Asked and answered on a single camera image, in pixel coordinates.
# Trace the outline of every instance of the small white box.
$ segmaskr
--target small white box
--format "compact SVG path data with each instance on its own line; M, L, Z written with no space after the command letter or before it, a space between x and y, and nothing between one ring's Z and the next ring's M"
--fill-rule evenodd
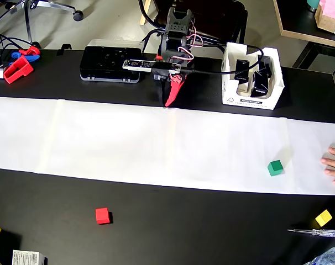
M251 88L247 92L238 91L239 81L234 80L234 74L222 75L222 97L223 104L236 105L258 109L274 109L278 99L284 89L283 75L280 68L280 61L277 49L264 48L262 49L265 56L271 58L272 76L268 83L268 93L263 97L250 97ZM257 62L260 51L252 54L247 53L247 46L244 44L227 43L224 53L222 71L235 71L236 60L248 60L250 66ZM258 65L249 70L249 84L252 84L252 75L258 71Z
M45 257L40 252L13 250L12 265L44 265Z

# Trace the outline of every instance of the chair wheel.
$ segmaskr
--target chair wheel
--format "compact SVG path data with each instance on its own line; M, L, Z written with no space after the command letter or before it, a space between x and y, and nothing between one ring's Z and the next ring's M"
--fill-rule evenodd
M73 14L73 18L75 21L81 21L83 20L83 12L81 12L80 10L77 10L74 14Z
M41 45L37 41L33 41L33 46L36 47L37 49L42 49Z

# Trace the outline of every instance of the blue clamp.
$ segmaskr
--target blue clamp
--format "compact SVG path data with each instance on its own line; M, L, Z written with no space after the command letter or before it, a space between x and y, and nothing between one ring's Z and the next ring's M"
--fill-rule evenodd
M19 53L18 51L13 52L12 53L12 58L13 59L19 59L22 56L21 53ZM34 62L36 60L38 60L40 58L40 55L24 55L26 60L28 60L28 62Z

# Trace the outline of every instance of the screwdriver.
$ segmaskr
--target screwdriver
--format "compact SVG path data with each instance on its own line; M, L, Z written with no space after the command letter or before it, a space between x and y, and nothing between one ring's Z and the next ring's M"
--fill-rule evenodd
M324 236L324 237L335 237L335 230L326 230L326 229L312 229L312 230L303 230L303 229L288 229L290 232L310 234L313 236Z

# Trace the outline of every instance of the wooden table edge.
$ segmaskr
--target wooden table edge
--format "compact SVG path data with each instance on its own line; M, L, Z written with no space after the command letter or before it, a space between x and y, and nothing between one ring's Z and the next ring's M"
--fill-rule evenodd
M281 36L290 37L290 38L299 39L299 40L311 41L313 43L320 43L323 45L335 47L335 40L329 40L329 39L324 39L324 38L313 36L313 35L307 35L304 33L284 30L283 25L282 25L282 20L280 18L279 10L278 10L277 0L273 0L273 3L274 3L275 11L276 11L278 26L279 26L279 31L280 31Z

